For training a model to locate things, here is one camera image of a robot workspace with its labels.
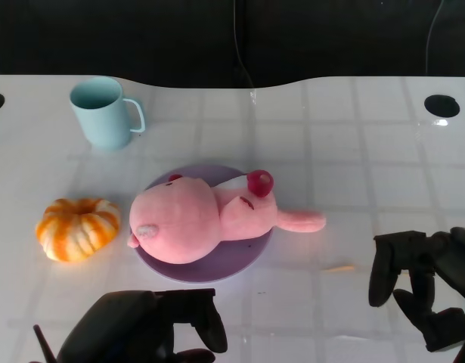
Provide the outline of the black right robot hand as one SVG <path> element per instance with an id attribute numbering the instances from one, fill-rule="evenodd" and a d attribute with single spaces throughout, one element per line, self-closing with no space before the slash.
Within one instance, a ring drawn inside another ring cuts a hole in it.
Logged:
<path id="1" fill-rule="evenodd" d="M 418 329 L 429 352 L 460 346 L 456 362 L 465 362 L 465 309 L 434 312 L 435 278 L 440 277 L 465 299 L 465 228 L 427 236 L 419 231 L 377 235 L 368 291 L 380 307 L 393 297 Z"/>

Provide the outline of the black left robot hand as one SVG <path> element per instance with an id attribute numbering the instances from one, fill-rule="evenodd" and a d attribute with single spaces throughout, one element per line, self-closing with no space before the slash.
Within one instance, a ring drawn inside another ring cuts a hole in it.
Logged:
<path id="1" fill-rule="evenodd" d="M 213 362 L 228 350 L 215 290 L 126 290 L 104 294 L 65 339 L 58 362 Z M 174 350 L 176 324 L 204 346 Z"/>

